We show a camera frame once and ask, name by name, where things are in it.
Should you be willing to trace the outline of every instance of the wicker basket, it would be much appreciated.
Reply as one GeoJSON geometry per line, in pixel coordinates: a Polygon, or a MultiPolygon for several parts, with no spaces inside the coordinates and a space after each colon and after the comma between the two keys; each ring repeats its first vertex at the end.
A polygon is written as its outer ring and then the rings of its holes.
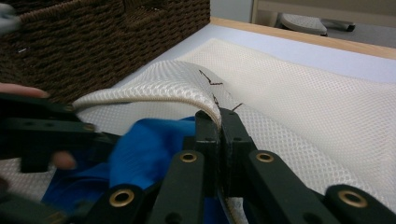
{"type": "Polygon", "coordinates": [[[22,26],[0,37],[0,82],[61,103],[113,86],[210,21],[209,0],[1,2],[22,26]]]}

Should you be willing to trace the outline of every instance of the table surface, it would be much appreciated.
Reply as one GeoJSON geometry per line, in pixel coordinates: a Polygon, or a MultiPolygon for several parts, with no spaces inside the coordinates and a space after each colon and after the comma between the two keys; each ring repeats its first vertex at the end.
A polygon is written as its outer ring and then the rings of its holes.
{"type": "Polygon", "coordinates": [[[255,0],[259,10],[396,27],[395,0],[255,0]]]}
{"type": "Polygon", "coordinates": [[[211,38],[343,76],[396,83],[396,49],[212,17],[206,27],[142,66],[115,87],[124,85],[154,63],[176,60],[211,38]]]}

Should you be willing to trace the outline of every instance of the white fabric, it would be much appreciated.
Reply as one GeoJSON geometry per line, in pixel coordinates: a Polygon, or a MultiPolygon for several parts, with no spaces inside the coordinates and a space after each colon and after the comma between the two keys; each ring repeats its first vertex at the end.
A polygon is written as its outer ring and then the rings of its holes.
{"type": "MultiPolygon", "coordinates": [[[[352,185],[396,211],[396,85],[214,39],[75,102],[83,120],[116,134],[142,118],[181,119],[199,109],[220,124],[217,105],[234,109],[257,147],[278,154],[309,188],[324,193],[333,184],[352,185]]],[[[240,211],[238,199],[232,204],[240,211]]]]}

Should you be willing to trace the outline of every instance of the blue fabric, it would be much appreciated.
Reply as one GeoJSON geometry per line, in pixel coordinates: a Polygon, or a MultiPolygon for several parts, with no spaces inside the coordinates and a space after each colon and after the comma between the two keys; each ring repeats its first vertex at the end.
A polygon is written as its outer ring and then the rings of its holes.
{"type": "MultiPolygon", "coordinates": [[[[97,201],[109,188],[133,184],[142,189],[162,180],[175,153],[182,149],[185,136],[195,135],[193,118],[183,120],[142,119],[117,143],[109,163],[89,162],[89,152],[74,156],[78,168],[57,170],[42,202],[67,213],[80,201],[97,201]]],[[[228,223],[220,203],[205,199],[206,224],[228,223]]]]}

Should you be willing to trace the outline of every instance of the gray metal object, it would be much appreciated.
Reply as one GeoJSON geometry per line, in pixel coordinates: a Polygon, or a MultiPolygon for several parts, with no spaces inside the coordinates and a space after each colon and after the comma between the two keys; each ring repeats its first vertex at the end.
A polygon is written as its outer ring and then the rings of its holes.
{"type": "Polygon", "coordinates": [[[0,4],[0,36],[17,31],[21,27],[21,20],[15,9],[7,4],[0,4]]]}

